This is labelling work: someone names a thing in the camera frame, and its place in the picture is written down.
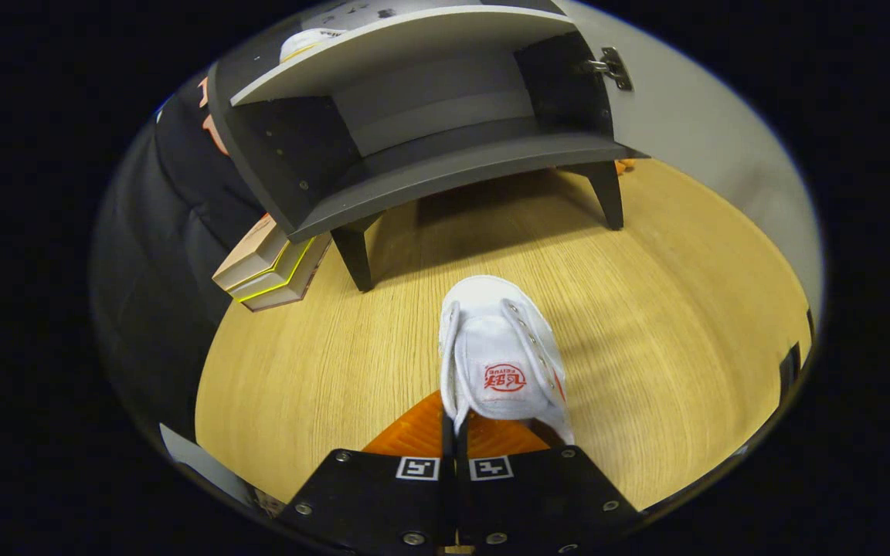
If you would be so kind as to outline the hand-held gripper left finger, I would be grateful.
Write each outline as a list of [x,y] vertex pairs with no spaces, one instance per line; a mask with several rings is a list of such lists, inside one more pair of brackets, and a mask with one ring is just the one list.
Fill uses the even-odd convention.
[[324,555],[436,555],[454,539],[440,392],[363,450],[321,459],[277,518]]

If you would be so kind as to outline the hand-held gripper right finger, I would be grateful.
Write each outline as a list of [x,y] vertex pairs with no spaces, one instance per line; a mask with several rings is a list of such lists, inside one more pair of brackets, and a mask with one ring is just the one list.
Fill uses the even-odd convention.
[[457,534],[476,555],[604,555],[643,520],[579,446],[470,457],[457,433]]

